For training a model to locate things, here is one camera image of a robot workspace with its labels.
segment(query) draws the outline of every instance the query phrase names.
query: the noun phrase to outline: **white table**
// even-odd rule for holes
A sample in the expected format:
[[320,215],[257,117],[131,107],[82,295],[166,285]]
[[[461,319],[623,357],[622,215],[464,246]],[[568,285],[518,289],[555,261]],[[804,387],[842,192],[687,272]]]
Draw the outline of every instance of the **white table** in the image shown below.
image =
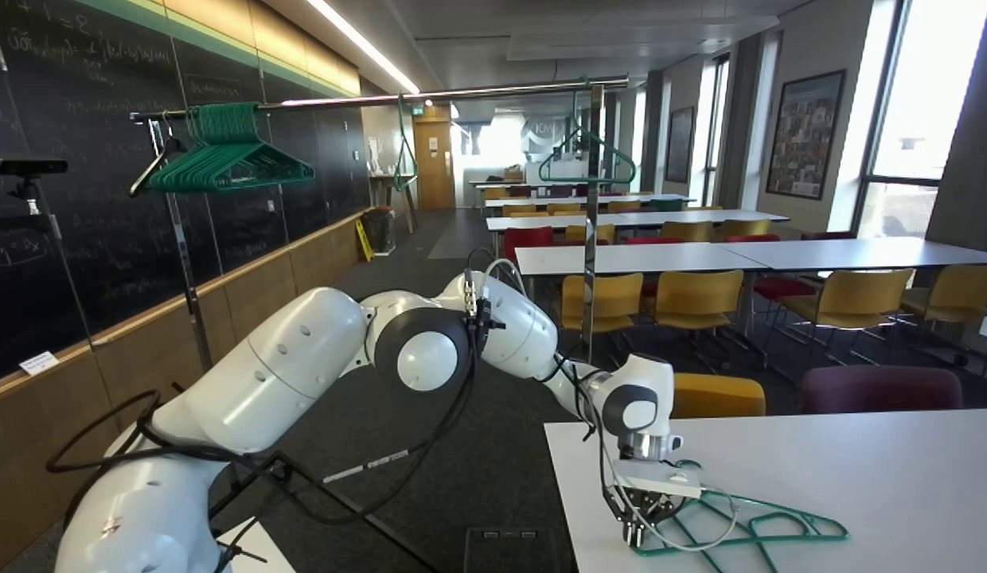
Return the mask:
[[[524,277],[582,273],[582,246],[516,248]],[[987,253],[923,239],[662,243],[599,246],[599,273],[662,272],[839,272],[987,265]]]
[[[830,516],[846,542],[770,543],[780,571],[987,573],[987,412],[676,421],[703,483]],[[549,424],[582,573],[707,571],[702,558],[638,558],[599,496],[595,438]],[[761,571],[744,549],[712,553]]]
[[[646,212],[602,212],[595,215],[599,226],[667,226],[667,223],[785,223],[780,212],[761,212],[761,211],[646,211]],[[489,215],[491,233],[508,230],[568,230],[568,226],[586,226],[586,215]]]
[[[595,195],[599,204],[687,204],[687,195]],[[586,204],[586,198],[491,198],[483,199],[489,211],[500,207],[555,207],[555,204]]]

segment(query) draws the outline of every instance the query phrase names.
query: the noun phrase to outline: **framed poster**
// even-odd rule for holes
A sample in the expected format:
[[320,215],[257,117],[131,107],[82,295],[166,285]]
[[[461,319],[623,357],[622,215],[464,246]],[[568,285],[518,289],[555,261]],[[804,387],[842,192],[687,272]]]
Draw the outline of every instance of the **framed poster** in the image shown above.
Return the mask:
[[839,133],[844,70],[785,82],[770,150],[770,195],[823,199]]
[[667,183],[687,185],[690,174],[694,107],[671,112],[667,137]]

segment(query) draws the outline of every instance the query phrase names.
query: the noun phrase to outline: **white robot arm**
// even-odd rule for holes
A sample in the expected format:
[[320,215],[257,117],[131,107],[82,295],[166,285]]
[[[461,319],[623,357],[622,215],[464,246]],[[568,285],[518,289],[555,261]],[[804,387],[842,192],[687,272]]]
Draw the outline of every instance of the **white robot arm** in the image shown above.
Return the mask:
[[207,522],[207,489],[238,456],[271,450],[345,371],[374,367],[413,392],[464,375],[472,359],[544,381],[555,398],[614,433],[623,459],[671,450],[671,370],[630,357],[614,371],[559,357],[555,320],[489,273],[456,277],[437,300],[380,292],[355,301],[313,289],[288,301],[204,379],[152,412],[144,438],[109,452],[152,452],[113,465],[80,500],[57,549],[62,573],[225,571]]

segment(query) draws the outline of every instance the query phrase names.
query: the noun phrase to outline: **ceiling light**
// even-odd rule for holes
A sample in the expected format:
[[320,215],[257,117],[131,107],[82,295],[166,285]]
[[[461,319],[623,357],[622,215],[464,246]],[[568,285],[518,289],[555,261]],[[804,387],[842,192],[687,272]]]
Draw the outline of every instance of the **ceiling light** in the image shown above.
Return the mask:
[[386,70],[409,94],[420,94],[416,82],[411,82],[357,24],[349,24],[331,3],[305,0],[320,10],[345,38],[349,38],[380,70]]

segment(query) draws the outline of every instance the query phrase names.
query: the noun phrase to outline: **purple chair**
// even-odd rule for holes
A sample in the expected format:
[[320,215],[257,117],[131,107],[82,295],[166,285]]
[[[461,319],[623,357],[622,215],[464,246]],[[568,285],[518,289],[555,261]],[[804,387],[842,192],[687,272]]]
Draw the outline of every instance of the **purple chair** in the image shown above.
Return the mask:
[[815,367],[804,381],[806,415],[950,412],[961,405],[961,379],[937,367]]

